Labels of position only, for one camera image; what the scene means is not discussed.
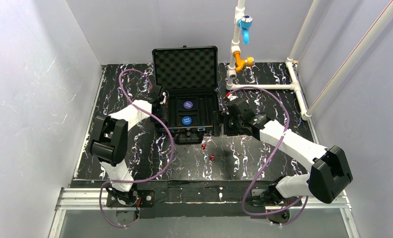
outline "black tabletop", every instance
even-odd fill
[[[145,72],[155,82],[152,64],[111,64],[103,67],[103,81],[98,94],[91,126],[93,130],[96,116],[105,116],[117,112],[128,105],[120,91],[119,73],[126,68],[135,68]],[[217,92],[220,109],[224,108],[223,97],[227,93],[225,79],[227,66],[219,64]],[[238,73],[235,83],[240,84],[289,84],[291,79],[284,63],[256,63]],[[138,94],[145,94],[148,84],[139,74],[132,72],[124,76],[124,87],[134,99]],[[312,134],[307,122],[302,121],[300,109],[293,91],[272,90],[289,111],[290,127],[293,132],[312,141]],[[238,92],[237,95],[247,99],[250,106],[258,112],[266,112],[284,124],[285,116],[280,105],[265,93],[256,90]],[[161,180],[249,180],[253,179],[258,169],[266,161],[274,145],[268,145],[248,136],[211,137],[207,134],[201,145],[176,145],[173,163]],[[170,142],[165,134],[155,132],[154,125],[147,119],[132,128],[128,138],[126,163],[135,179],[145,179],[157,172],[167,163],[170,153]],[[283,175],[304,174],[306,170],[288,155],[278,152],[267,166],[261,179],[274,180]],[[84,150],[76,179],[100,180],[108,179],[96,158]]]

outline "white wall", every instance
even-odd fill
[[[67,0],[101,64],[149,63],[155,48],[215,45],[230,60],[237,0]],[[312,0],[248,0],[254,18],[243,56],[286,60]]]
[[[308,103],[390,0],[334,0],[299,64]],[[393,20],[337,93],[314,113],[319,140],[346,151],[361,237],[393,238]]]
[[[47,237],[100,76],[64,0],[0,0],[0,238]]]

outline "blue round label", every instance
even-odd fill
[[[191,101],[186,101],[184,103],[184,108],[186,109],[191,109],[194,106],[194,104]]]
[[[190,125],[190,124],[192,123],[192,118],[186,116],[186,117],[182,118],[182,123],[183,123],[184,125]]]

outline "floor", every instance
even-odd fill
[[[112,221],[126,224],[132,213],[106,211]],[[339,209],[306,209],[303,218],[283,228],[270,226],[265,220],[249,217],[169,217],[140,219],[128,229],[106,223],[100,211],[70,210],[66,212],[62,238],[152,237],[152,238],[348,238]]]
[[[109,115],[128,105],[118,85],[119,73],[125,68],[135,68],[145,72],[155,82],[152,64],[111,64],[103,67],[103,78],[91,126],[96,116]],[[218,87],[220,109],[224,108],[223,97],[226,94],[226,65],[218,65]],[[291,82],[284,63],[256,63],[238,74],[240,84],[289,84]],[[125,77],[124,86],[134,99],[138,94],[145,94],[148,84],[138,73]],[[302,137],[312,141],[312,134],[307,122],[302,121],[296,96],[292,91],[273,91],[284,104],[290,114],[290,129]],[[278,103],[259,91],[243,91],[238,93],[248,99],[250,106],[258,112],[265,112],[270,118],[285,122],[285,116]],[[162,176],[161,180],[251,180],[262,166],[273,149],[272,145],[263,144],[248,136],[204,137],[206,149],[201,145],[176,145],[175,159]],[[159,172],[167,163],[170,153],[168,138],[164,134],[155,133],[150,120],[143,121],[129,133],[126,162],[135,179],[145,179]],[[306,170],[285,155],[277,153],[265,169],[261,180],[274,180],[282,175],[304,174]],[[106,180],[107,174],[98,160],[85,150],[81,155],[74,180]]]

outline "blue pipe fitting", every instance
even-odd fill
[[[249,44],[249,28],[252,26],[252,17],[245,15],[237,22],[243,35],[243,44]]]

